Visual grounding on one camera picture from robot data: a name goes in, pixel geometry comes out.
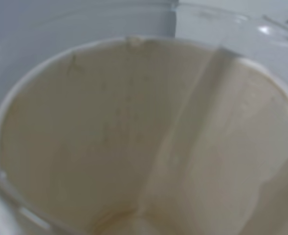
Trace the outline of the blue paper cup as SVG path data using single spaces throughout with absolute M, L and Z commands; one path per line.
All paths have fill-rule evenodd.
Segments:
M 88 1 L 0 39 L 0 235 L 288 235 L 288 26 Z

